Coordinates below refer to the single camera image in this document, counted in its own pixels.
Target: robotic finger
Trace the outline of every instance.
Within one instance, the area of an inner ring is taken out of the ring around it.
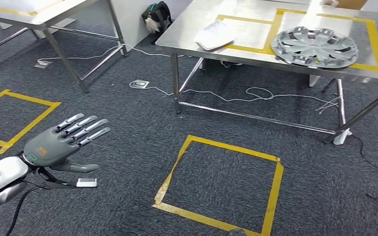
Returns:
[[[77,132],[76,134],[74,134],[74,135],[72,135],[72,136],[70,136],[70,137],[71,137],[71,139],[72,139],[73,141],[76,141],[76,140],[78,140],[79,138],[81,138],[83,135],[89,134],[89,132],[91,132],[92,130],[98,128],[98,127],[101,126],[101,125],[106,124],[107,122],[108,122],[107,119],[101,119],[100,121],[98,121],[98,122],[96,122],[96,123],[90,125],[89,127],[86,127],[86,128],[84,128],[84,129],[80,130],[79,132]]]
[[[75,122],[76,120],[84,117],[85,115],[82,114],[82,113],[79,113],[79,114],[76,114],[72,117],[70,117],[69,119],[65,119],[62,123],[56,125],[54,127],[54,130],[56,130],[57,132],[60,132],[62,131],[64,128],[68,127],[69,125],[71,125],[73,122]]]
[[[77,145],[79,145],[79,147],[83,147],[84,145],[92,142],[93,140],[95,140],[95,139],[99,138],[100,136],[108,133],[109,131],[111,131],[111,128],[109,128],[109,127],[103,128],[103,129],[99,130],[98,132],[92,134],[91,136],[87,136],[84,140],[78,142]]]
[[[65,135],[72,134],[72,133],[76,132],[78,129],[82,128],[83,125],[85,125],[85,124],[87,124],[89,122],[92,122],[92,121],[94,121],[96,119],[97,119],[97,116],[88,117],[88,118],[86,118],[86,119],[84,119],[84,120],[82,120],[80,122],[77,122],[76,124],[68,127],[67,129],[63,130],[63,133]]]
[[[96,164],[81,165],[68,159],[81,147],[111,130],[108,127],[103,128],[79,141],[81,137],[108,122],[107,119],[101,119],[79,130],[97,119],[96,116],[90,116],[73,124],[83,117],[84,114],[79,113],[65,119],[28,141],[20,154],[0,160],[0,205],[10,201],[25,188],[27,183],[24,182],[24,178],[31,173],[44,184],[39,187],[46,189],[97,187],[96,178],[80,178],[75,182],[66,182],[55,178],[46,170],[49,167],[57,171],[89,173],[99,168]]]

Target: gray carpet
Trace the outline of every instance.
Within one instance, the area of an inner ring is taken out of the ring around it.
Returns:
[[[73,23],[72,28],[112,34],[110,29]],[[17,28],[0,30],[0,40]],[[57,32],[55,38],[68,56],[94,56],[114,42]],[[146,38],[137,48],[156,52]],[[13,236],[225,236],[226,231],[152,207],[154,196],[170,171],[187,135],[250,148],[281,159],[284,173],[272,236],[378,236],[378,205],[364,194],[378,196],[378,171],[359,154],[359,143],[323,144],[324,134],[184,108],[173,112],[172,98],[151,89],[136,90],[129,82],[142,79],[171,92],[170,63],[132,51],[113,57],[86,83],[84,94],[58,60],[47,69],[34,68],[38,58],[54,57],[47,40],[35,41],[29,32],[0,48],[0,91],[38,97],[62,104],[23,136],[4,156],[20,151],[30,138],[76,113],[110,120],[112,131],[72,157],[97,163],[101,169],[80,175],[54,172],[63,179],[96,177],[98,189],[38,190],[26,198]],[[179,58],[186,76],[196,58]],[[75,60],[80,74],[98,59]],[[237,66],[224,69],[208,62],[197,72],[191,89],[214,91],[227,98],[251,99],[247,87],[274,94],[303,94],[330,100],[307,86],[307,75],[268,68]],[[345,81],[347,115],[356,114],[378,96],[378,86]],[[185,93],[184,101],[334,128],[337,112],[319,115],[322,104],[308,98],[281,97],[270,101],[225,103],[207,94]],[[8,140],[45,106],[5,97],[0,100],[0,139]],[[367,158],[378,165],[378,109],[361,120],[353,132],[364,140]],[[164,202],[217,220],[260,232],[274,163],[233,151],[191,144],[178,164]],[[14,201],[0,207],[0,236],[7,231]]]

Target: table leg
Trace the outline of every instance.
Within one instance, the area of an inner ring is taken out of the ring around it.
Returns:
[[[108,8],[109,8],[109,12],[111,13],[112,21],[114,22],[114,28],[115,28],[115,32],[117,33],[117,37],[120,40],[121,44],[125,44],[123,33],[121,32],[121,28],[120,28],[120,23],[118,22],[117,14],[115,13],[115,9],[112,6],[112,2],[111,0],[106,0],[106,2],[108,3]],[[124,56],[127,55],[125,45],[122,47],[122,53]]]
[[[321,92],[327,92],[328,89],[333,85],[334,82],[335,82],[335,79],[332,78],[332,79],[330,80],[330,82],[328,82],[328,84],[322,89]]]
[[[26,32],[26,31],[28,31],[28,28],[21,29],[20,31],[16,32],[15,34],[13,34],[13,35],[9,36],[8,38],[2,40],[0,42],[0,46],[4,43],[8,42],[9,40],[16,38],[17,36],[21,35],[22,33]]]
[[[77,75],[76,71],[71,66],[69,60],[64,56],[64,53],[62,52],[59,44],[57,43],[56,39],[53,37],[51,32],[48,29],[45,29],[45,30],[43,30],[43,33],[46,36],[46,38],[48,39],[48,41],[50,42],[51,46],[53,46],[57,55],[59,55],[60,59],[63,61],[63,64],[66,66],[66,69],[73,76],[73,78],[76,80],[76,82],[79,83],[80,88],[83,90],[83,92],[88,93],[89,92],[88,87],[80,79],[79,75]]]
[[[337,81],[337,94],[338,94],[338,114],[339,114],[339,122],[340,126],[344,125],[346,123],[346,112],[344,109],[344,95],[343,95],[343,81],[341,79],[333,79],[330,81]],[[348,135],[351,135],[352,133],[350,132],[350,128],[345,130],[343,133],[341,133],[339,136],[337,136],[333,143],[335,145],[342,145],[346,141],[346,137]]]
[[[173,98],[175,102],[175,112],[176,114],[180,114],[182,112],[182,108],[180,107],[180,99],[179,99],[179,68],[178,68],[178,60],[177,54],[172,53],[170,56],[171,58],[171,65],[172,65],[172,80],[173,80]]]
[[[34,35],[34,37],[36,39],[40,39],[40,37],[38,37],[38,34],[33,30],[33,29],[30,29],[31,33]]]
[[[309,75],[309,87],[313,87],[320,78],[318,75]]]
[[[377,106],[378,106],[378,98],[374,102],[372,102],[369,106],[365,107],[362,111],[360,111],[357,115],[355,115],[350,121],[341,125],[341,127],[337,131],[335,131],[335,134],[329,136],[324,141],[326,143],[330,143],[337,136],[341,135],[343,132],[348,132],[347,129],[349,129],[354,124],[356,124],[361,118],[363,118],[365,115],[367,115],[369,112],[371,112]]]

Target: stainless steel table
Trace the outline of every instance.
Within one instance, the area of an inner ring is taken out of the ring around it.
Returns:
[[[69,71],[69,73],[73,76],[73,78],[76,80],[76,82],[79,84],[83,92],[89,92],[87,86],[84,84],[83,80],[85,80],[87,77],[89,77],[93,72],[95,72],[99,67],[101,67],[105,62],[107,62],[113,55],[115,55],[117,52],[122,50],[123,55],[126,54],[126,47],[124,44],[124,39],[121,33],[120,24],[118,23],[117,16],[115,13],[115,10],[112,6],[111,0],[106,0],[108,3],[109,11],[112,16],[112,20],[114,22],[114,31],[116,33],[116,36],[108,36],[98,33],[92,33],[92,32],[86,32],[76,29],[68,29],[68,28],[62,28],[62,27],[56,27],[54,26],[58,22],[68,18],[69,16],[73,15],[74,13],[80,11],[81,9],[95,3],[98,0],[52,0],[47,1],[49,4],[42,4],[42,7],[39,9],[36,9],[34,11],[19,11],[16,9],[13,9],[13,7],[8,6],[5,7],[8,4],[8,1],[6,0],[0,0],[0,22],[8,23],[15,26],[21,26],[24,27],[22,30],[16,32],[15,34],[11,35],[7,39],[0,42],[0,45],[8,42],[9,40],[21,35],[24,32],[27,32],[28,30],[31,30],[36,38],[37,35],[33,30],[40,30],[43,31],[44,35],[47,37],[51,45],[53,46],[56,53],[59,55],[61,60],[63,61],[64,65],[66,66],[66,69]],[[23,0],[19,2],[18,4],[22,3],[33,3],[36,2],[35,0]],[[70,64],[69,60],[64,55],[63,51],[61,50],[60,46],[58,45],[55,38],[52,36],[52,34],[49,31],[49,28],[58,29],[58,30],[65,30],[68,32],[73,33],[79,33],[89,36],[95,36],[99,38],[105,38],[110,39],[114,41],[118,41],[120,45],[118,48],[113,50],[109,55],[107,55],[99,64],[97,64],[94,68],[92,68],[88,73],[86,73],[84,76],[80,77],[75,69]]]
[[[165,52],[171,53],[173,92],[176,113],[181,105],[209,111],[232,114],[261,121],[284,124],[330,134],[325,140],[336,139],[340,144],[348,129],[378,105],[378,99],[346,121],[342,80],[378,84],[378,13],[311,5],[261,0],[194,0],[156,42]],[[234,31],[236,39],[222,48],[205,51],[193,42],[199,30],[215,19],[222,19]],[[270,42],[282,30],[306,26],[328,28],[342,35],[351,36],[359,49],[357,62],[341,69],[310,68],[287,64],[278,59],[270,48]],[[192,72],[179,87],[177,54],[199,57]],[[204,59],[216,59],[265,66],[275,69],[336,78],[339,99],[339,128],[328,130],[282,120],[220,110],[180,101],[180,93],[202,65]]]

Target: table foot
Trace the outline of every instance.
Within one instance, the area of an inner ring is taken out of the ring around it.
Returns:
[[[328,82],[328,84],[321,90],[321,92],[327,92],[329,90],[329,88],[334,84],[336,80],[334,78],[332,78],[330,80],[330,82]]]
[[[60,59],[62,60],[63,64],[65,65],[68,72],[72,75],[74,80],[79,84],[80,88],[84,93],[88,93],[89,89],[85,85],[85,83],[80,79],[79,75],[76,73],[72,65],[70,64],[69,60],[64,56],[62,49],[60,48],[59,44],[57,43],[56,39],[53,37],[49,29],[43,30],[44,35],[50,42],[51,46],[53,46],[54,51],[56,51],[57,55],[59,55]]]
[[[335,139],[333,141],[333,144],[335,144],[335,145],[342,145],[342,144],[344,144],[344,141],[346,141],[347,136],[350,136],[352,134],[353,133],[350,132],[350,129],[345,130],[339,136],[335,137]]]
[[[369,106],[365,107],[362,111],[360,111],[357,115],[355,115],[351,120],[349,120],[347,123],[341,125],[341,127],[335,131],[335,134],[327,137],[324,142],[330,143],[335,140],[335,138],[339,135],[341,135],[343,132],[346,132],[350,127],[355,125],[360,119],[362,119],[365,115],[370,113],[374,108],[378,106],[378,98],[373,101]]]
[[[313,87],[320,78],[321,76],[309,75],[309,87]]]

